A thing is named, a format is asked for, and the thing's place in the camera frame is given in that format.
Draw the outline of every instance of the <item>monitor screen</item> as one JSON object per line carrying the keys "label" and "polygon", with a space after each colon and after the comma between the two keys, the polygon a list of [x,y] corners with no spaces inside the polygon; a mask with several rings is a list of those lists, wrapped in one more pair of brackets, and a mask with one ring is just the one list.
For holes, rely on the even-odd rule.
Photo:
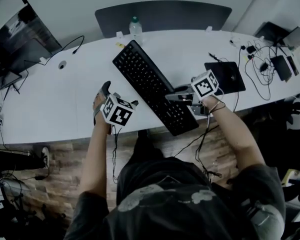
{"label": "monitor screen", "polygon": [[284,39],[285,45],[289,47],[298,47],[300,45],[300,27],[292,30]]}

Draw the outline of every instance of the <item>bottle cap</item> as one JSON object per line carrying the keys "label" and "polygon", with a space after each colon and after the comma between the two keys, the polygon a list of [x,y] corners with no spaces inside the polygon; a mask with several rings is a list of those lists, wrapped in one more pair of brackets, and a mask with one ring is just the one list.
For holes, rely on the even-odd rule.
{"label": "bottle cap", "polygon": [[133,22],[133,23],[138,23],[138,22],[139,22],[138,17],[133,16],[133,17],[132,17],[132,22]]}

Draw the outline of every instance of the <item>person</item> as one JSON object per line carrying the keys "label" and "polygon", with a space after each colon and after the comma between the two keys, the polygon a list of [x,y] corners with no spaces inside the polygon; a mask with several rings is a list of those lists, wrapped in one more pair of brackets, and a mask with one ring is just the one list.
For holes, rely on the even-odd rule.
{"label": "person", "polygon": [[[97,95],[93,108],[102,102]],[[213,96],[203,99],[211,110]],[[116,208],[107,206],[106,139],[102,113],[83,164],[80,196],[65,240],[280,239],[285,200],[276,168],[266,166],[244,122],[222,103],[212,111],[239,170],[232,190],[211,184],[193,163],[164,158],[144,131],[118,177]]]}

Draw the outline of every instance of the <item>floor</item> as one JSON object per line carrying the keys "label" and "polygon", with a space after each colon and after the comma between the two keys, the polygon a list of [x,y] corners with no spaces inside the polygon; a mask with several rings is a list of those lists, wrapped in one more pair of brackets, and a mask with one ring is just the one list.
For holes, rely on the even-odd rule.
{"label": "floor", "polygon": [[[174,156],[192,140],[205,132],[207,121],[199,122],[199,128],[179,136],[172,136],[164,127],[150,131],[150,138],[156,148],[160,148],[165,157]],[[217,126],[212,122],[210,128]],[[118,149],[116,157],[115,175],[118,176],[122,167],[129,160],[137,139],[136,132],[123,133],[118,136]],[[36,211],[38,217],[43,217],[41,207],[46,205],[47,211],[53,217],[64,214],[62,223],[65,227],[71,222],[74,208],[78,198],[78,186],[80,184],[81,169],[86,156],[90,138],[58,141],[49,143],[9,145],[11,149],[40,149],[47,146],[50,150],[49,177],[45,180],[27,179],[38,175],[47,175],[48,169],[15,171],[13,174],[20,180],[24,180],[22,186],[22,200],[27,211]],[[195,150],[201,138],[177,157],[183,161],[195,163],[199,168],[202,166],[195,160]],[[112,151],[114,149],[114,137],[107,138],[107,203],[109,210],[116,206],[117,185],[113,182]],[[211,180],[222,186],[226,186],[229,178],[238,174],[235,156],[230,149],[220,128],[207,134],[200,152],[200,158],[208,170],[222,174],[222,177],[212,176]],[[16,184],[6,187],[6,193],[17,195],[20,193]]]}

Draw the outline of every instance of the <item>white patterned print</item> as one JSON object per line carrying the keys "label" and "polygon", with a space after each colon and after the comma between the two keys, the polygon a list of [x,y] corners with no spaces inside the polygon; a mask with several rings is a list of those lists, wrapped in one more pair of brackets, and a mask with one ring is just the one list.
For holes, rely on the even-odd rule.
{"label": "white patterned print", "polygon": [[[131,194],[129,194],[118,206],[119,212],[131,211],[140,204],[146,196],[152,195],[158,192],[175,192],[175,189],[163,189],[157,184],[151,184],[146,187],[136,189]],[[189,204],[193,203],[198,205],[201,201],[211,201],[216,194],[211,190],[201,189],[199,192],[195,192],[191,195],[189,200],[178,200],[179,203]]]}

